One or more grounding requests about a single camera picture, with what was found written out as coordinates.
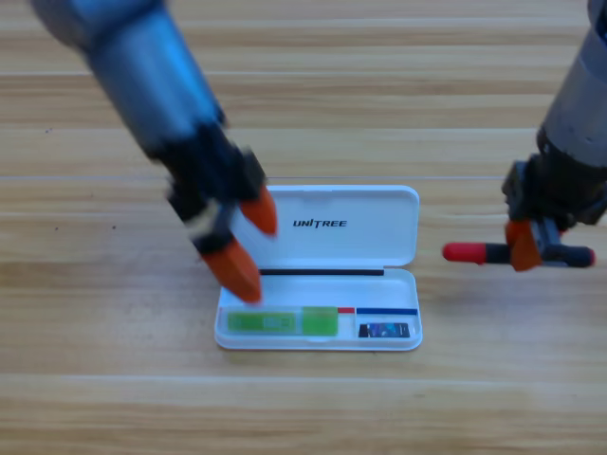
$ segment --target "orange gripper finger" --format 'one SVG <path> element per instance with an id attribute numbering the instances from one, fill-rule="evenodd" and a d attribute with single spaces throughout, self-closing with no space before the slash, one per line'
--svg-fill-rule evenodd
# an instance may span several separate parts
<path id="1" fill-rule="evenodd" d="M 243 214 L 264 234 L 275 235 L 278 230 L 276 205 L 267 187 L 261 188 L 259 197 L 240 205 Z"/>
<path id="2" fill-rule="evenodd" d="M 219 283 L 246 303 L 257 303 L 262 297 L 262 286 L 257 265 L 237 240 L 202 259 Z"/>
<path id="3" fill-rule="evenodd" d="M 531 223 L 525 221 L 508 221 L 506 223 L 506 243 L 512 247 L 520 235 L 531 231 Z"/>
<path id="4" fill-rule="evenodd" d="M 526 230 L 520 226 L 513 244 L 510 244 L 510 263 L 517 272 L 524 272 L 542 265 L 542 257 L 531 233 L 531 224 Z"/>

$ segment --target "wood grain surface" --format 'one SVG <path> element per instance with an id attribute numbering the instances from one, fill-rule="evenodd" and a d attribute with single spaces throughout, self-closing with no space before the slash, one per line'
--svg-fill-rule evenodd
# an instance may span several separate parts
<path id="1" fill-rule="evenodd" d="M 502 240 L 500 192 L 587 28 L 584 0 L 174 0 L 272 183 L 421 197 L 414 352 L 219 349 L 219 288 L 166 173 L 79 59 L 0 0 L 0 453 L 607 453 L 607 231 L 592 270 L 447 264 Z"/>

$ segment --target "white plastic case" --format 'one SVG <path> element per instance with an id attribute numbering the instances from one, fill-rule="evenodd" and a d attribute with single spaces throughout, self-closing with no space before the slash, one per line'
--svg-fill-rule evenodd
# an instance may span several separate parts
<path id="1" fill-rule="evenodd" d="M 259 232 L 241 213 L 232 226 L 264 271 L 262 302 L 251 307 L 223 288 L 215 320 L 217 343 L 238 350 L 408 351 L 419 346 L 423 332 L 415 278 L 402 268 L 385 268 L 414 258 L 419 216 L 415 190 L 393 185 L 269 190 L 278 212 L 275 238 Z M 337 316 L 337 333 L 303 334 L 302 314 L 314 311 L 305 307 L 344 311 Z M 352 308 L 355 313 L 348 313 Z M 291 333 L 243 332 L 241 325 L 235 330 L 234 318 L 245 312 L 258 313 L 264 327 L 270 313 L 290 313 Z M 367 324 L 385 323 L 396 324 L 401 336 L 368 337 L 375 330 L 385 334 L 385 326 Z"/>

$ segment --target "green usb stick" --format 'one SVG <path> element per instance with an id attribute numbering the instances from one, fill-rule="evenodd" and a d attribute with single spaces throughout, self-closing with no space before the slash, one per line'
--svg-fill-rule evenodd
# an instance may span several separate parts
<path id="1" fill-rule="evenodd" d="M 334 337 L 338 334 L 336 306 L 305 306 L 302 308 L 302 334 Z"/>
<path id="2" fill-rule="evenodd" d="M 228 328 L 233 332 L 242 333 L 295 334 L 295 313 L 231 312 L 228 314 Z"/>
<path id="3" fill-rule="evenodd" d="M 228 329 L 241 334 L 334 337 L 338 333 L 338 309 L 305 306 L 297 312 L 231 311 Z"/>

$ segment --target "logo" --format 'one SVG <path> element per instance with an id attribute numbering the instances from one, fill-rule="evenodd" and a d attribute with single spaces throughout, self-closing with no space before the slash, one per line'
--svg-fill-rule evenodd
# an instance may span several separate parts
<path id="1" fill-rule="evenodd" d="M 295 220 L 293 222 L 293 226 L 295 228 L 345 228 L 347 225 L 347 221 L 326 221 L 326 220 L 306 220 L 306 221 L 298 221 Z"/>

